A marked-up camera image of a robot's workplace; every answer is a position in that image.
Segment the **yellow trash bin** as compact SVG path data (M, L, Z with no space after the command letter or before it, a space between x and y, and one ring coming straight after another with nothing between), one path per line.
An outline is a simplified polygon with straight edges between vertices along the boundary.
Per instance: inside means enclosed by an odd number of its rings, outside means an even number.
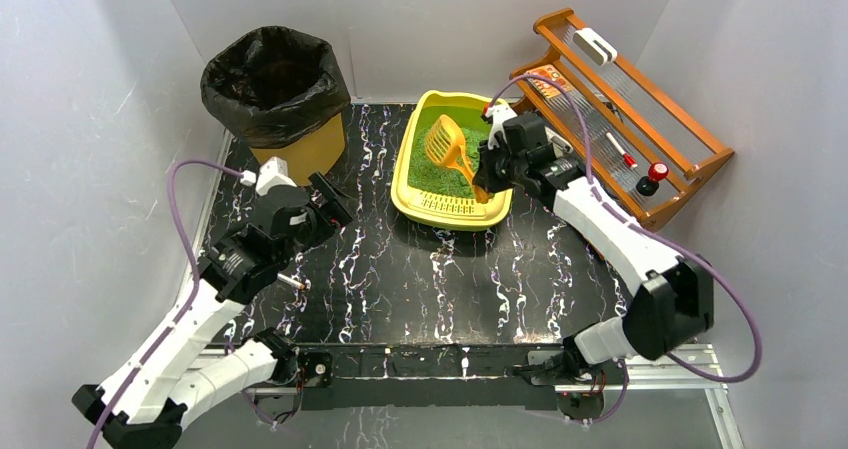
M260 164L272 157L287 163L288 176L298 185L308 185L313 173L325 175L339 160L346 147L342 113L336 114L318 130L284 148L250 150Z

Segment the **orange litter scoop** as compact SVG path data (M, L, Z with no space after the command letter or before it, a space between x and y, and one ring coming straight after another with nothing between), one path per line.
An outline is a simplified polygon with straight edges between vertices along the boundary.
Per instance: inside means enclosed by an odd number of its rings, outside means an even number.
M458 171L469 185L475 201L489 202L489 195L474 184L474 172L466 152L466 139L460 126L448 115L440 115L425 136L425 152L438 167Z

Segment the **yellow litter box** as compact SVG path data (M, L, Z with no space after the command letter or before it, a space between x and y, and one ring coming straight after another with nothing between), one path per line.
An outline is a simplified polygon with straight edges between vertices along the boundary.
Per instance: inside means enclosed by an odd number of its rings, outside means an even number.
M479 203L463 175L433 164L425 154L425 136L438 117L453 119L464 133L473 169L478 167L477 146L487 138L490 125L481 118L489 99L471 93L425 92L407 123L395 162L390 196L408 218L440 229L484 231L509 213L514 191L494 194Z

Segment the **black trash bag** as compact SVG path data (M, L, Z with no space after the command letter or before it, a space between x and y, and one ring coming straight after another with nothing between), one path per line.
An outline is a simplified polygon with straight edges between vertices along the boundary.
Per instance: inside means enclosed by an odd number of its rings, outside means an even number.
M213 118L258 149L292 145L351 103L331 44L285 26L251 30L214 56L200 95Z

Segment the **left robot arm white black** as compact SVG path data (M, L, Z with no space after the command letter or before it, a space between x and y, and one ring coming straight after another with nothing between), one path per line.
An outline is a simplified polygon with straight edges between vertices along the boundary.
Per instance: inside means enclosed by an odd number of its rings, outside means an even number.
M191 365L223 326L246 308L300 252L349 224L347 195L314 173L307 187L272 177L249 217L230 227L196 262L199 271L130 360L98 385L81 386L73 405L113 448L172 448L200 415L254 384L289 384L303 371L299 351L273 328L215 363Z

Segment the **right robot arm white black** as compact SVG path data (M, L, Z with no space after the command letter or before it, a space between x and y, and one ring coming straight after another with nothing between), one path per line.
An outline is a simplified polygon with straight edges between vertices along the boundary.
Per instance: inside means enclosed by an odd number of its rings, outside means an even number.
M478 148L475 186L490 194L520 187L576 230L616 270L632 300L626 313L563 341L565 376L576 378L612 359L657 360L714 324L714 279L680 251L641 232L582 163L559 156L545 122L508 105L485 108L491 130Z

